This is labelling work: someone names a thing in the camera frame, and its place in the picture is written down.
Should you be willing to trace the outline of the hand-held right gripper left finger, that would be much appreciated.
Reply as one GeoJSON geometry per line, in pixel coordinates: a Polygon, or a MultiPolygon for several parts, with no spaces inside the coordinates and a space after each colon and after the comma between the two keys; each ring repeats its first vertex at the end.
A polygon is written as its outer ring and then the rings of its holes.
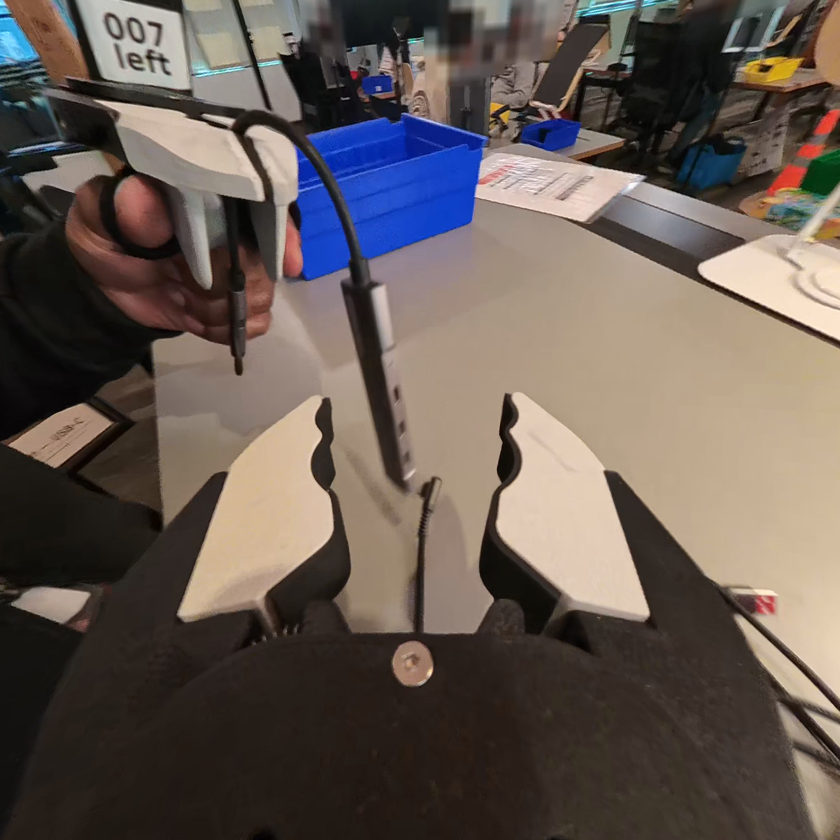
{"type": "Polygon", "coordinates": [[[351,573],[335,467],[330,399],[315,395],[255,438],[224,484],[178,607],[183,623],[251,613],[301,624],[351,573]]]}

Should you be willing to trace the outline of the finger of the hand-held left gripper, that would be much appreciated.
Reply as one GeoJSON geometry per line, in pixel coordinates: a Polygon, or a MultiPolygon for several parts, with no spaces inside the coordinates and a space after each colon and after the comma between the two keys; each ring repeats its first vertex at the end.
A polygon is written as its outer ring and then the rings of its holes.
{"type": "Polygon", "coordinates": [[[181,189],[264,198],[242,144],[225,128],[161,108],[118,103],[115,129],[134,170],[181,189]]]}
{"type": "Polygon", "coordinates": [[[274,202],[298,198],[298,151],[282,133],[265,126],[246,130],[246,151],[274,202]]]}

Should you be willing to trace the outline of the grey usb hub with cable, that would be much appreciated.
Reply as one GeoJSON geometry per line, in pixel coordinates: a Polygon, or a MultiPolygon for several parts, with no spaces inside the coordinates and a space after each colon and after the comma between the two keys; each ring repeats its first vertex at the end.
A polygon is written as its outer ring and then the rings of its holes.
{"type": "Polygon", "coordinates": [[[406,494],[414,492],[416,465],[385,285],[371,278],[369,261],[362,254],[340,184],[308,137],[283,118],[258,110],[238,116],[231,130],[244,138],[254,127],[274,130],[292,142],[312,164],[332,200],[350,252],[350,278],[342,282],[341,288],[381,460],[394,486],[406,494]]]}

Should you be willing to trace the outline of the person's left forearm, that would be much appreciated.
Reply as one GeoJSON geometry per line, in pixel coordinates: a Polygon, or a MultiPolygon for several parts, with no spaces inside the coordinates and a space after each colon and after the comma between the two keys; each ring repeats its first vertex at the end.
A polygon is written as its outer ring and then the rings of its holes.
{"type": "Polygon", "coordinates": [[[64,219],[1,245],[1,439],[95,396],[180,332],[141,325],[70,252],[64,219]]]}

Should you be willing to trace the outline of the large blue plastic bin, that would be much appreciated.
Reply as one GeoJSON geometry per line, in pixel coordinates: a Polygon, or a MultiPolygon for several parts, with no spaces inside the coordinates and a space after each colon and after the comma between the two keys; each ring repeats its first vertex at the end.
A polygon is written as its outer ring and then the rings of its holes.
{"type": "Polygon", "coordinates": [[[405,113],[308,139],[339,184],[363,257],[472,222],[486,136],[405,113]]]}

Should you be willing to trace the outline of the red white small tag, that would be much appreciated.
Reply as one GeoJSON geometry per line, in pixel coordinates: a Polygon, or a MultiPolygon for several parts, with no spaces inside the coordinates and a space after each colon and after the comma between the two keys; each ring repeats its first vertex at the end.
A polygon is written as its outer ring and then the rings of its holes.
{"type": "Polygon", "coordinates": [[[776,591],[751,586],[729,586],[725,591],[750,615],[774,616],[778,612],[776,591]]]}

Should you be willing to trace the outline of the black framed sign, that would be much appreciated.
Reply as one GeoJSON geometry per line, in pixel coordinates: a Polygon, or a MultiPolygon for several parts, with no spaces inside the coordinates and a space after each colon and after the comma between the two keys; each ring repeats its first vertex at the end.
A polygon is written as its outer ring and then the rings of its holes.
{"type": "Polygon", "coordinates": [[[120,440],[134,420],[98,396],[31,425],[4,445],[72,479],[120,440]]]}

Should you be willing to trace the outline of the printed paper sheet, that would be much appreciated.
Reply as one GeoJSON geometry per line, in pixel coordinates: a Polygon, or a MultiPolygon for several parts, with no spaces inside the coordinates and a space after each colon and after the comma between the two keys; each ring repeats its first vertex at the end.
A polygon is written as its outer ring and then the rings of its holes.
{"type": "Polygon", "coordinates": [[[479,168],[476,199],[589,224],[642,175],[559,159],[495,152],[479,168]]]}

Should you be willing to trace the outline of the white flat stand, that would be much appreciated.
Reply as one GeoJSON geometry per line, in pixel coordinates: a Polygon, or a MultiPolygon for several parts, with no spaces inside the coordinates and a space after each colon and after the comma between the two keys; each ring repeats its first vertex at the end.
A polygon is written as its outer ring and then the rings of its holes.
{"type": "Polygon", "coordinates": [[[765,236],[708,259],[701,278],[838,343],[839,252],[816,240],[838,201],[836,186],[796,235],[765,236]]]}

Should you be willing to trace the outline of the black leaning board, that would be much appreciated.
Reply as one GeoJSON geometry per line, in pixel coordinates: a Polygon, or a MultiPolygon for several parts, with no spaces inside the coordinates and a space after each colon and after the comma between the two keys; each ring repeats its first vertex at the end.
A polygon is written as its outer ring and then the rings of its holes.
{"type": "Polygon", "coordinates": [[[608,16],[595,21],[583,18],[563,37],[535,88],[531,105],[542,115],[557,118],[570,104],[588,63],[602,56],[611,45],[608,16]]]}

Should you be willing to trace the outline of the black office chair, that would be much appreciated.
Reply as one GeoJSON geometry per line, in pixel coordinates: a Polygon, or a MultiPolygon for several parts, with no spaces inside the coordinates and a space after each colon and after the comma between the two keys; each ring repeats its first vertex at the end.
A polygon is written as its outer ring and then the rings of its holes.
{"type": "Polygon", "coordinates": [[[697,116],[719,47],[714,28],[699,22],[636,25],[620,123],[641,149],[657,149],[667,132],[697,116]]]}

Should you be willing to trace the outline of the blue bag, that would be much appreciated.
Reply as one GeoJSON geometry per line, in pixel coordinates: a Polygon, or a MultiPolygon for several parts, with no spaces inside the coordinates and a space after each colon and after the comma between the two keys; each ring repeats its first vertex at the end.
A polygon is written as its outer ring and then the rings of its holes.
{"type": "Polygon", "coordinates": [[[748,148],[740,136],[712,134],[705,143],[693,143],[682,157],[675,181],[703,191],[732,181],[748,148]]]}

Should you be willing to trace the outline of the green block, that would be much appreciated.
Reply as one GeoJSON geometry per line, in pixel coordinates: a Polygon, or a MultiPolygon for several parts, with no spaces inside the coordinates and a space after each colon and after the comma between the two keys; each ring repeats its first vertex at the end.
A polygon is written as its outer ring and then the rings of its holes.
{"type": "Polygon", "coordinates": [[[839,158],[838,148],[815,157],[808,165],[800,189],[818,196],[828,196],[839,183],[839,158]]]}

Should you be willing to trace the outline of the orange striped cone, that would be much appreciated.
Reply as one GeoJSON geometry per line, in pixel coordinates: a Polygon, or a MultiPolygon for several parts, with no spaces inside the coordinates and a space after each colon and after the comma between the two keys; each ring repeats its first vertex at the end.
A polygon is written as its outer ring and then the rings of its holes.
{"type": "Polygon", "coordinates": [[[773,196],[780,190],[796,189],[802,185],[810,164],[825,151],[826,143],[837,126],[838,118],[839,108],[834,108],[821,117],[812,135],[795,154],[793,162],[783,168],[771,183],[766,192],[768,196],[773,196]]]}

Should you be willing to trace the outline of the wooden post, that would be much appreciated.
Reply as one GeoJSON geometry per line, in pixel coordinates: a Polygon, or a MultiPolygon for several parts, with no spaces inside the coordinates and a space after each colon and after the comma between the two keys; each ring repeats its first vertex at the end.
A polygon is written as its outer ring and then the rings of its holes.
{"type": "Polygon", "coordinates": [[[6,1],[46,73],[55,84],[67,79],[89,79],[88,65],[79,41],[55,1],[6,1]]]}

